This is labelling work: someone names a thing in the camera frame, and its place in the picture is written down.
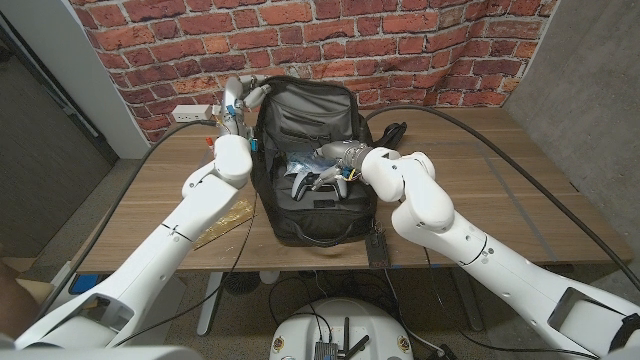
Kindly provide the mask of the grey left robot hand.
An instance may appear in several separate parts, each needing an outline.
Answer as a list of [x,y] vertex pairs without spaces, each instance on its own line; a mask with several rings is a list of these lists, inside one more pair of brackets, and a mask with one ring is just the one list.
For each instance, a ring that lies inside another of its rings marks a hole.
[[250,130],[244,122],[244,110],[258,107],[271,92],[271,86],[266,83],[267,78],[267,75],[244,75],[227,80],[221,103],[223,135],[249,136]]

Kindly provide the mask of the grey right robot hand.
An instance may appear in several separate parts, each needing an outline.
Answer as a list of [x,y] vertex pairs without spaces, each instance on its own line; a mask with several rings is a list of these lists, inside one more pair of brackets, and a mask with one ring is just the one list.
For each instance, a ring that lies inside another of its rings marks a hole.
[[358,180],[361,176],[362,163],[372,147],[357,140],[336,141],[323,145],[314,151],[315,157],[334,161],[335,164],[324,170],[314,181],[312,189],[336,182],[338,179],[347,182]]

